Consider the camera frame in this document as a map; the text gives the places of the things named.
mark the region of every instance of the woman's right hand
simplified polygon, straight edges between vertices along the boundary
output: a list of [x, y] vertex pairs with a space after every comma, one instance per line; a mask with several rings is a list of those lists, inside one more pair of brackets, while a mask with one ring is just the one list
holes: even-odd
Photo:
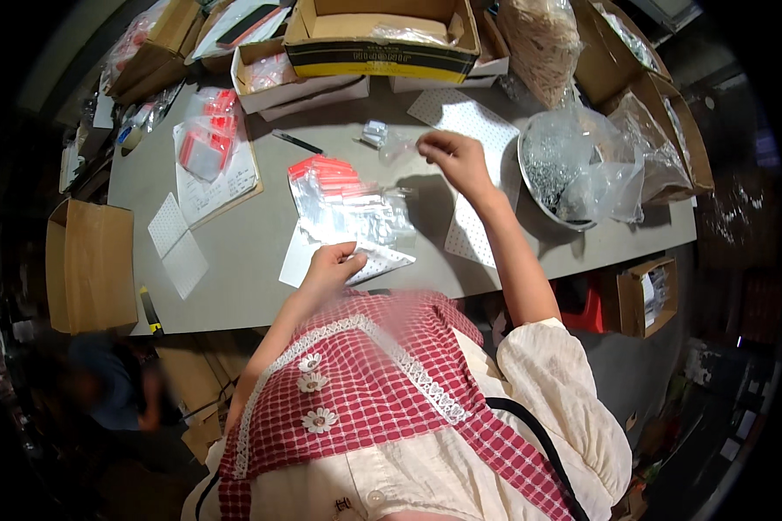
[[436, 162], [448, 182], [474, 206], [498, 189], [490, 179], [480, 141], [455, 132], [435, 130], [417, 140], [417, 151]]

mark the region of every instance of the red stool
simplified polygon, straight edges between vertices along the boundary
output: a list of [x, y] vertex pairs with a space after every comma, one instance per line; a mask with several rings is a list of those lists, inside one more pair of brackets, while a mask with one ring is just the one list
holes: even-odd
[[[580, 314], [562, 313], [565, 328], [582, 329], [592, 333], [605, 333], [602, 323], [602, 301], [600, 299], [600, 281], [593, 275], [588, 277], [588, 292], [585, 295], [585, 307]], [[553, 294], [556, 294], [556, 281], [550, 281]]]

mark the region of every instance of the woman's left hand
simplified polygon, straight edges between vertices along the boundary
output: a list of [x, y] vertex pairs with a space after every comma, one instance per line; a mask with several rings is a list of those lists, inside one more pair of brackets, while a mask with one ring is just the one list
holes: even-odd
[[337, 297], [344, 283], [365, 267], [368, 256], [356, 254], [352, 257], [356, 243], [342, 243], [322, 246], [313, 254], [310, 269], [297, 293], [308, 299], [314, 308]]

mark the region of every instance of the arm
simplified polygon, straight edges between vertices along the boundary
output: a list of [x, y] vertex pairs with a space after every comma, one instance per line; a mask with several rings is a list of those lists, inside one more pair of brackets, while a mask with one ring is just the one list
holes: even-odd
[[351, 257], [355, 248], [356, 243], [334, 244], [322, 246], [313, 255], [301, 287], [284, 301], [267, 335], [240, 375], [226, 418], [226, 432], [240, 419], [258, 377], [281, 356], [295, 328], [313, 316], [322, 304], [337, 297], [345, 281], [365, 267], [368, 261], [365, 254]]
[[142, 390], [145, 392], [145, 413], [139, 414], [139, 430], [155, 431], [159, 429], [159, 400], [162, 395], [162, 379], [155, 369], [146, 369], [142, 373]]
[[481, 143], [454, 132], [429, 132], [418, 140], [418, 151], [438, 164], [484, 223], [513, 324], [561, 320], [539, 259], [524, 240], [507, 196], [490, 179]]

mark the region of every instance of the gray table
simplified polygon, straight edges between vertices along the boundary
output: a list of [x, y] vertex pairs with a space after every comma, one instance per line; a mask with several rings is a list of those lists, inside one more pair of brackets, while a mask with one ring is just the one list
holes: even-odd
[[[126, 157], [113, 161], [108, 203], [135, 214], [133, 279], [135, 288], [146, 284], [167, 333], [188, 333], [269, 325], [291, 286], [278, 281], [284, 254], [298, 214], [289, 193], [287, 167], [309, 157], [309, 152], [270, 135], [272, 128], [313, 143], [331, 157], [351, 162], [364, 180], [418, 189], [412, 221], [418, 228], [416, 245], [405, 253], [417, 257], [404, 267], [369, 280], [359, 289], [376, 287], [431, 288], [449, 297], [462, 297], [500, 289], [490, 267], [447, 254], [444, 238], [451, 223], [454, 194], [434, 166], [413, 158], [395, 168], [378, 163], [375, 150], [353, 140], [364, 122], [379, 119], [410, 137], [427, 131], [405, 111], [419, 92], [393, 94], [386, 78], [372, 78], [371, 96], [293, 114], [272, 123], [253, 115], [249, 127], [254, 139], [264, 192], [202, 224], [193, 231], [209, 271], [183, 301], [165, 273], [147, 232], [156, 210], [169, 192], [177, 193], [172, 128], [182, 120], [196, 86], [180, 92], [167, 118]], [[511, 103], [500, 89], [467, 89], [476, 99], [522, 128], [532, 111]], [[514, 162], [505, 155], [505, 164]], [[555, 226], [541, 213], [522, 187], [516, 215], [525, 236], [539, 255], [549, 278], [576, 274], [678, 246], [696, 239], [690, 201], [647, 210], [646, 222], [630, 226], [606, 220], [585, 234]], [[148, 334], [140, 307], [140, 322], [133, 334]]]

